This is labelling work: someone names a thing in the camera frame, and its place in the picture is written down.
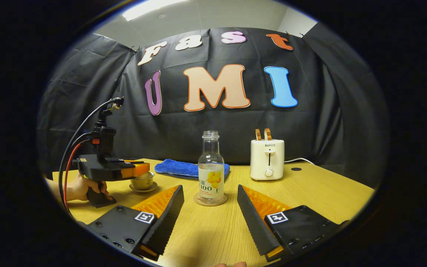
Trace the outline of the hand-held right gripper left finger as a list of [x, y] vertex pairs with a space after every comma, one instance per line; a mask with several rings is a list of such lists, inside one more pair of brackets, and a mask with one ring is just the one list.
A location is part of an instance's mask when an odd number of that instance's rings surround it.
[[157, 261], [184, 203], [183, 186], [160, 192], [132, 207], [117, 205], [87, 229], [121, 250]]

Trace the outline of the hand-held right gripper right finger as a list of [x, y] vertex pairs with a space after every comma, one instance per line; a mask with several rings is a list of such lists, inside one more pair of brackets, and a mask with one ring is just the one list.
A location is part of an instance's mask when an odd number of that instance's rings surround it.
[[301, 256], [342, 230], [342, 223], [306, 205], [290, 207], [246, 186], [238, 186], [237, 202], [260, 255], [268, 262]]

